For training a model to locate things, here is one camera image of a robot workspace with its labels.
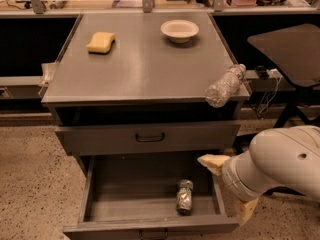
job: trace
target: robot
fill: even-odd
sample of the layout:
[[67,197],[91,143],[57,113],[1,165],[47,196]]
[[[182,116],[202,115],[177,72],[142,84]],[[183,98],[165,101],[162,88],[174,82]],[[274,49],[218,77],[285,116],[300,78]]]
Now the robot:
[[204,155],[198,161],[221,175],[240,201],[240,224],[252,215],[259,197],[288,187],[320,201],[320,128],[296,126],[260,132],[239,156]]

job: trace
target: closed drawer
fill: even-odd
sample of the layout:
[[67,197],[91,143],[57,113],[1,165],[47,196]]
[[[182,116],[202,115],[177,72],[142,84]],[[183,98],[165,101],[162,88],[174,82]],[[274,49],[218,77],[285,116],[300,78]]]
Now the closed drawer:
[[235,121],[58,127],[67,153],[123,154],[230,147],[240,128]]
[[[64,228],[79,239],[165,239],[230,232],[218,184],[190,152],[91,156],[79,223]],[[191,215],[176,210],[176,184],[193,181]]]

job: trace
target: terrazzo floor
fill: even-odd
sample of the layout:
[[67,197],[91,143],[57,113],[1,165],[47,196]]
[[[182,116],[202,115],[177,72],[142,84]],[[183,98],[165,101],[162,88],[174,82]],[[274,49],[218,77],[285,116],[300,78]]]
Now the terrazzo floor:
[[[244,120],[241,131],[263,130],[273,123]],[[77,223],[85,177],[65,154],[54,129],[47,115],[0,117],[1,240],[65,240],[63,226]],[[264,195],[249,222],[231,233],[168,237],[216,239],[320,239],[320,206],[304,196]]]

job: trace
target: gray tabletop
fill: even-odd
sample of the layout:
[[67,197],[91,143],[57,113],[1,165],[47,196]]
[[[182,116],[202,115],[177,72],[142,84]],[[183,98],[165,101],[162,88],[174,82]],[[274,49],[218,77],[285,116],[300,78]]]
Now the gray tabletop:
[[[160,27],[190,20],[199,34],[174,44]],[[106,55],[86,50],[96,32],[113,32]],[[231,61],[207,13],[85,14],[43,98],[44,103],[198,101]],[[233,97],[249,94],[244,86]]]
[[320,85],[320,28],[302,24],[248,38],[294,86]]

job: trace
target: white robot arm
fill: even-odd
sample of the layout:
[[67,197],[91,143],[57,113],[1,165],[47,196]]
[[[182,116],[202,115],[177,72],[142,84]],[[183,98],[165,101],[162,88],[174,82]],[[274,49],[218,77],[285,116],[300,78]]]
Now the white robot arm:
[[320,201],[320,128],[262,131],[247,152],[223,164],[222,178],[227,188],[245,202],[276,186]]

